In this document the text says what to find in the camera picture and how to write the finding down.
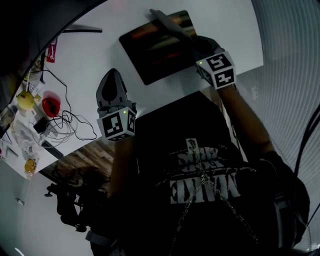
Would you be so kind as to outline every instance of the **sleeve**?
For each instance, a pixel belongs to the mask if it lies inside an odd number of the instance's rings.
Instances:
[[[275,169],[279,181],[281,182],[283,193],[289,198],[291,205],[295,209],[292,209],[292,211],[297,211],[304,223],[302,224],[299,220],[296,221],[296,239],[294,241],[294,244],[296,245],[301,241],[308,222],[310,199],[307,189],[303,182],[295,177],[290,167],[283,162],[282,158],[276,152],[268,152],[263,156],[262,160],[269,162],[269,164],[272,165],[272,168]],[[293,191],[295,183],[296,194],[294,197]]]

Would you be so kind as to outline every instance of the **graphic print on shirt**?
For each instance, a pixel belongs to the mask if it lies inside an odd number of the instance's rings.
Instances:
[[[229,197],[240,197],[237,188],[236,175],[239,171],[248,170],[255,172],[252,167],[230,167],[230,161],[223,160],[219,156],[219,150],[213,147],[200,147],[200,157],[204,172],[210,177],[215,189],[219,190],[227,199]],[[170,187],[170,203],[185,204],[190,195],[200,185],[201,177],[196,168],[193,154],[187,150],[182,150],[170,154],[171,160],[177,161],[177,171],[170,177],[168,184]],[[214,190],[209,184],[203,184],[195,196],[195,203],[212,202],[216,200]]]

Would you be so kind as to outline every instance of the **white cube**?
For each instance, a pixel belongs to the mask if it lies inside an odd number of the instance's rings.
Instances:
[[[118,142],[135,135],[136,114],[125,107],[97,120],[103,137]]]
[[[236,69],[227,51],[195,63],[200,76],[216,90],[236,83]]]

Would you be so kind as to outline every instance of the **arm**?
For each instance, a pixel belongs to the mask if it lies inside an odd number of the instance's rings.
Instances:
[[[217,90],[248,160],[275,151],[268,132],[233,86]]]
[[[112,164],[110,195],[128,190],[138,174],[135,155],[135,138],[129,137],[115,144]]]

